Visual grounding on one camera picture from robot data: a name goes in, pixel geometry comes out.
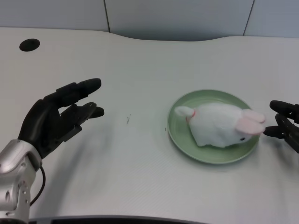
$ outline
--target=stuffed bunny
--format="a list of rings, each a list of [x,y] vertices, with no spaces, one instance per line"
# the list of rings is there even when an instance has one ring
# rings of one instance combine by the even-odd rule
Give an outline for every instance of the stuffed bunny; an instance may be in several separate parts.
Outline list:
[[[244,143],[265,130],[263,114],[224,103],[202,104],[195,109],[178,106],[175,113],[186,117],[198,146],[224,148]]]

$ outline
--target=plate rim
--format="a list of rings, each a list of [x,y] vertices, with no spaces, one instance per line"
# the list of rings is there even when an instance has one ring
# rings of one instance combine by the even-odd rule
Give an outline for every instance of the plate rim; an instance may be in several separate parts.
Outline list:
[[[237,159],[227,161],[227,162],[210,162],[210,161],[201,160],[201,159],[196,158],[196,157],[190,155],[189,153],[187,153],[185,150],[183,150],[183,149],[182,149],[182,148],[175,142],[175,140],[174,140],[174,138],[173,138],[173,136],[172,136],[172,134],[171,134],[171,132],[170,132],[170,129],[169,129],[169,116],[170,116],[170,112],[171,112],[172,108],[174,107],[174,105],[175,105],[181,98],[185,97],[185,96],[188,95],[188,94],[191,94],[191,93],[194,93],[194,92],[200,92],[200,91],[216,91],[216,92],[222,92],[222,93],[231,95],[231,96],[233,96],[233,97],[236,97],[235,95],[230,94],[230,93],[225,92],[225,91],[212,90],[212,89],[202,89],[202,90],[191,91],[191,92],[186,93],[185,95],[181,96],[180,98],[178,98],[178,99],[172,104],[172,106],[170,107],[170,110],[169,110],[168,115],[167,115],[167,125],[166,125],[166,127],[167,127],[167,132],[168,132],[168,134],[170,135],[171,140],[172,140],[172,142],[176,145],[176,147],[177,147],[179,150],[181,150],[183,153],[185,153],[186,155],[190,156],[191,158],[193,158],[193,159],[195,159],[195,160],[197,160],[197,161],[204,162],[204,163],[209,163],[209,164],[228,164],[228,163],[232,163],[232,162],[239,161],[239,160],[243,159],[244,157],[248,156],[249,154],[251,154],[251,153],[256,149],[257,144],[258,144],[258,142],[259,142],[259,138],[260,138],[260,136],[257,137],[256,143],[254,144],[254,146],[253,146],[253,147],[252,147],[252,148],[251,148],[245,155],[243,155],[243,156],[241,156],[241,157],[239,157],[239,158],[237,158]],[[247,103],[245,103],[242,99],[240,99],[239,97],[236,97],[236,98],[239,99],[240,101],[242,101],[242,102],[243,102],[249,109],[251,109],[251,107],[250,107]]]

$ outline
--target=round plate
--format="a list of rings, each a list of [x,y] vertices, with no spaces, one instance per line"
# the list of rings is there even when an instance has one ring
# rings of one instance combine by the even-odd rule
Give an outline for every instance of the round plate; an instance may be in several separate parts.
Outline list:
[[[211,102],[222,102],[238,106],[241,109],[250,109],[250,107],[242,100],[225,92],[216,90],[190,92],[177,100],[169,112],[167,130],[173,142],[188,156],[206,163],[231,163],[249,155],[255,149],[259,136],[255,136],[245,143],[231,145],[226,148],[219,148],[211,145],[199,147],[197,146],[185,119],[180,118],[174,112],[174,108],[177,106],[194,108],[201,104]]]

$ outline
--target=pink bunny ear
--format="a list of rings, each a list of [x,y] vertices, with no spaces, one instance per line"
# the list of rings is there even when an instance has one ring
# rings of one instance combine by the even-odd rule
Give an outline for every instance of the pink bunny ear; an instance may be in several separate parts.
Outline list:
[[[263,125],[250,120],[249,118],[240,118],[235,126],[235,129],[239,132],[251,135],[259,135],[264,132]]]
[[[250,109],[243,110],[243,116],[249,118],[250,120],[256,121],[258,123],[264,123],[266,121],[265,115]]]

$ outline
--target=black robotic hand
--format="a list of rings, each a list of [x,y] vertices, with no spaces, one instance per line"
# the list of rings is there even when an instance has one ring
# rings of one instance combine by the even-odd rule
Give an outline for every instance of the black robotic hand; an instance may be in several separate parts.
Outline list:
[[[270,108],[278,113],[275,116],[278,126],[266,127],[264,134],[284,139],[292,149],[299,153],[299,128],[288,119],[290,118],[299,124],[299,105],[273,100],[270,102]]]
[[[100,87],[99,78],[89,79],[61,87],[38,100],[27,114],[18,139],[33,145],[43,159],[63,141],[79,133],[80,125],[86,120],[104,115],[104,110],[95,103],[75,104]],[[59,114],[58,109],[67,106],[70,107]]]

